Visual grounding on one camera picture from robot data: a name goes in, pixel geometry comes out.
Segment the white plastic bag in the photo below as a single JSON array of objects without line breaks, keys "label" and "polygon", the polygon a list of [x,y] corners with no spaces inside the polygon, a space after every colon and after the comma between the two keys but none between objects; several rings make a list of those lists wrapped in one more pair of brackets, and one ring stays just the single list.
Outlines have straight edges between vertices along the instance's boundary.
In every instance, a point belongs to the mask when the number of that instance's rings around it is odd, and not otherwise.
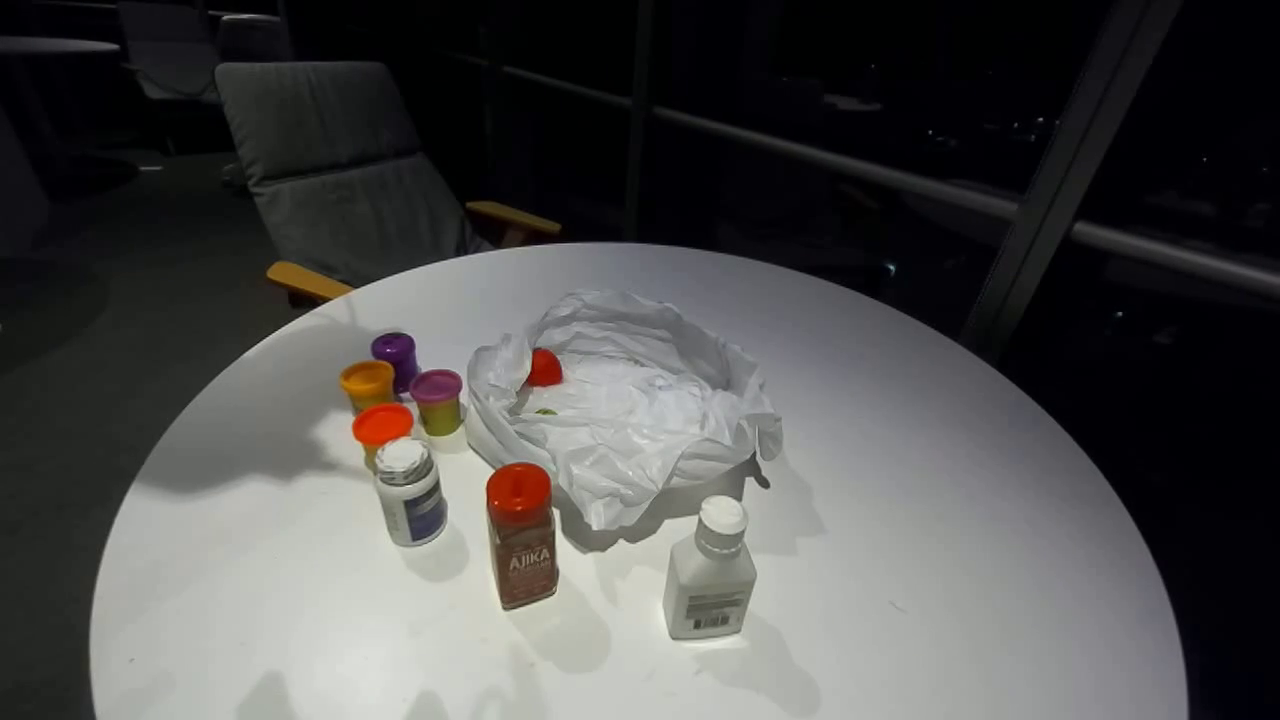
[{"label": "white plastic bag", "polygon": [[[524,390],[534,349],[565,383]],[[675,479],[717,490],[780,454],[780,415],[757,366],[675,307],[620,294],[574,294],[529,333],[473,358],[469,441],[490,464],[536,459],[594,531],[633,527]]]}]

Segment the plastic bag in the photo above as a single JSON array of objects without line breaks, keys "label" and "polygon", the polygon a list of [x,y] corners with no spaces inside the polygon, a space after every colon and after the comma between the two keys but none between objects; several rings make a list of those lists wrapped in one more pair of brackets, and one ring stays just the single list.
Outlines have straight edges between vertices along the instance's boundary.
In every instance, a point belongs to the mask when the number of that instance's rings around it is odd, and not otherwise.
[{"label": "plastic bag", "polygon": [[[534,349],[562,358],[565,383],[524,390]],[[481,349],[469,391],[473,449],[490,464],[553,468],[594,531],[633,527],[672,479],[717,490],[780,454],[757,366],[675,307],[620,294],[574,294]]]}]

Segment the wooden chair armrest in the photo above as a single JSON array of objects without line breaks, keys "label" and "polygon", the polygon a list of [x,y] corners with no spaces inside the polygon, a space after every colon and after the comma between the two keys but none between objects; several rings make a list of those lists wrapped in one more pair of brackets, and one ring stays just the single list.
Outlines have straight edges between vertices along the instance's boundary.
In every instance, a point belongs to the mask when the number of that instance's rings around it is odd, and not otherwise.
[{"label": "wooden chair armrest", "polygon": [[316,299],[336,299],[336,298],[349,298],[349,294],[351,294],[351,285],[340,285],[340,281],[333,281],[333,277],[326,277],[326,274],[314,274],[314,267],[304,267],[304,266],[296,266],[296,262],[277,262],[277,266],[268,267],[268,281],[272,281],[272,285],[284,285],[289,294],[316,298]]},{"label": "wooden chair armrest", "polygon": [[501,202],[469,202],[469,211],[490,220],[490,223],[507,223],[518,234],[534,234],[534,238],[562,238],[562,223],[547,215],[534,215],[524,210],[501,203]]}]

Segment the brown bottle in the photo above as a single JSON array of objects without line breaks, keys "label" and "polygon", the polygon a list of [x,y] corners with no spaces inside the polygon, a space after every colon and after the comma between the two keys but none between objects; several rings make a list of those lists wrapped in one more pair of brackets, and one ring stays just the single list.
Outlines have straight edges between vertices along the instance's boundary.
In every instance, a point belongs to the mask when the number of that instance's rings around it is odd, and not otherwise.
[{"label": "brown bottle", "polygon": [[524,607],[558,592],[553,475],[536,464],[506,464],[490,475],[490,541],[497,595]]}]

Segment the white tabletop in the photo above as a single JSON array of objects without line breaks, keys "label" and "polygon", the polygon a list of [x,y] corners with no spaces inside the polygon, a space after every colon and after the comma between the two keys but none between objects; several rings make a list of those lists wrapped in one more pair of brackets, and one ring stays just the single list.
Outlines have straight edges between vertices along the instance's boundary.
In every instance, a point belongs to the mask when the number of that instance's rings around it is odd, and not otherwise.
[{"label": "white tabletop", "polygon": [[87,36],[0,36],[0,55],[116,55],[121,46]]},{"label": "white tabletop", "polygon": [[[759,362],[792,472],[749,493],[746,637],[672,644],[668,549],[580,555],[501,613],[477,455],[448,531],[402,554],[336,372],[406,330],[423,367],[574,288],[684,307]],[[1179,720],[1160,572],[1094,459],[924,325],[774,266],[577,244],[433,266],[289,325],[211,381],[138,475],[92,607],[101,720],[868,716]]]}]

